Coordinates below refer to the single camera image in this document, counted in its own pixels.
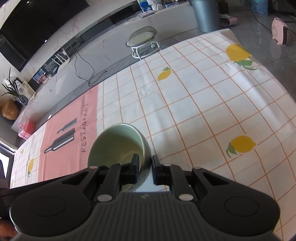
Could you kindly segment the person's right hand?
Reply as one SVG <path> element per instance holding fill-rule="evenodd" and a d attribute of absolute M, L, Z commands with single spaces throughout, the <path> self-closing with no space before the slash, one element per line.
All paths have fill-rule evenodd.
<path fill-rule="evenodd" d="M 0 235 L 1 237 L 15 237 L 18 234 L 14 225 L 7 220 L 0 220 Z"/>

